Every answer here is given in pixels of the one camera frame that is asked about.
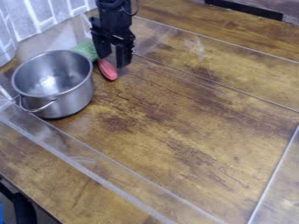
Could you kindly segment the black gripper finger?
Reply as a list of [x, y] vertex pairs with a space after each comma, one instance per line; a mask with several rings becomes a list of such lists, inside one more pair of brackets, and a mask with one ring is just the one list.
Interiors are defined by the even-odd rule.
[[92, 33], [92, 41], [96, 48], [97, 56], [104, 59], [110, 53], [110, 36]]
[[116, 67], [122, 68], [130, 64], [133, 45], [116, 45]]

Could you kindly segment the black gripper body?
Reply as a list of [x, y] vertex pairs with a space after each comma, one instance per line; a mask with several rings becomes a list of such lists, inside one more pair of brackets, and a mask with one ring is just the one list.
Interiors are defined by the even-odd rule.
[[89, 19], [94, 46], [133, 42], [130, 0], [96, 0], [96, 6], [98, 17]]

